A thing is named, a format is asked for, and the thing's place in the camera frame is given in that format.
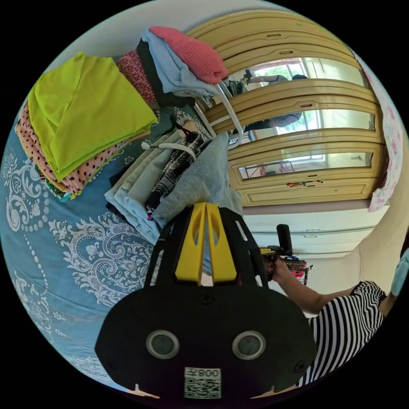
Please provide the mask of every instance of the qr code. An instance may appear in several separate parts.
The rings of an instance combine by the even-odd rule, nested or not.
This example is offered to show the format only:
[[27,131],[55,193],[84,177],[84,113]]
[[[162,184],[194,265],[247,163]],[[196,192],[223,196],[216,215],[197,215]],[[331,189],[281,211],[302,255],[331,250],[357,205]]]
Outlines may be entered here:
[[186,368],[184,380],[184,397],[192,399],[222,397],[220,369]]

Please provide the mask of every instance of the gray fabric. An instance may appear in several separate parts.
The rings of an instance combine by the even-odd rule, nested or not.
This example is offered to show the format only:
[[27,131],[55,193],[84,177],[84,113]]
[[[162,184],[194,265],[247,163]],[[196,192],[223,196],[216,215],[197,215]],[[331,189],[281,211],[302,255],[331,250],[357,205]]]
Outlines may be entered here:
[[[240,195],[229,186],[227,173],[227,132],[218,135],[183,173],[172,193],[152,213],[162,227],[185,207],[194,203],[217,203],[243,215]],[[209,240],[206,234],[203,272],[210,274]]]

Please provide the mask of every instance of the bed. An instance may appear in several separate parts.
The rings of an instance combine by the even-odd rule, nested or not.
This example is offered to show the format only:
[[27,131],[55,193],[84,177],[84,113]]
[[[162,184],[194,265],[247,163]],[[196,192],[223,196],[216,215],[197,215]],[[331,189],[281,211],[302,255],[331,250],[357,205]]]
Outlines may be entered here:
[[105,207],[109,178],[169,129],[193,120],[192,108],[157,111],[148,138],[128,146],[93,178],[75,200],[60,203],[40,180],[14,132],[1,164],[0,232],[16,292],[51,345],[76,369],[113,388],[94,352],[103,320],[115,303],[142,288],[153,246]]

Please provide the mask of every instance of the light blue shirt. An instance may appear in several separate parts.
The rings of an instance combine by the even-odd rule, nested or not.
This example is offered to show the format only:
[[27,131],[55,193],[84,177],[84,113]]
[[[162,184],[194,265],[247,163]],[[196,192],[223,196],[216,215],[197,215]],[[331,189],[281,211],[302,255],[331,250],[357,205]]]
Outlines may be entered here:
[[148,43],[164,93],[193,91],[196,95],[216,95],[214,85],[207,84],[189,70],[165,40],[147,30],[142,40]]

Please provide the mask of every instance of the wardrobe door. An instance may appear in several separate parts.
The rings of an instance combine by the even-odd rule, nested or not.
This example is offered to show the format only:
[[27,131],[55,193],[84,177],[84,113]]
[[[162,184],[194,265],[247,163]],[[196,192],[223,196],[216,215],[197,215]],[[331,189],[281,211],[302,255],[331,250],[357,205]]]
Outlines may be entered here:
[[357,142],[277,148],[229,160],[230,184],[233,189],[247,190],[283,183],[312,187],[334,179],[378,178],[383,150],[380,144]]
[[374,143],[384,145],[383,134],[373,130],[330,128],[274,135],[273,129],[253,131],[253,138],[243,138],[243,144],[228,152],[229,161],[270,150],[332,142]]
[[335,179],[289,187],[287,184],[238,189],[243,206],[286,205],[290,203],[334,202],[368,199],[376,178]]
[[[263,86],[231,98],[230,104],[236,113],[240,113],[274,101],[311,95],[349,96],[377,104],[377,98],[369,88],[347,81],[313,78]],[[223,104],[218,104],[206,112],[206,118],[210,122],[218,121],[225,116],[227,112]]]
[[[368,123],[366,129],[381,129],[382,114],[375,95],[367,88],[346,81],[288,81],[245,92],[229,102],[242,126],[291,112],[343,109],[371,113],[374,123]],[[205,115],[216,133],[234,129],[222,104],[209,109]]]
[[[257,55],[258,59],[267,58],[260,63],[268,61],[273,49],[277,50],[273,59],[277,59],[277,55],[281,55],[281,58],[290,54],[304,56],[298,55],[299,49],[309,45],[320,47],[321,56],[332,55],[331,52],[334,51],[340,59],[356,63],[352,52],[340,39],[309,19],[292,12],[257,10],[233,13],[208,21],[186,34],[210,44],[225,61],[229,74],[237,71],[235,66],[238,59],[244,62],[255,57],[244,56],[247,52],[267,48],[269,50]],[[229,61],[239,55],[243,56]]]
[[358,61],[353,55],[345,54],[337,48],[326,47],[316,43],[285,43],[262,48],[250,49],[224,61],[228,74],[246,69],[251,66],[267,63],[269,61],[282,60],[284,58],[326,58],[340,63],[360,68]]

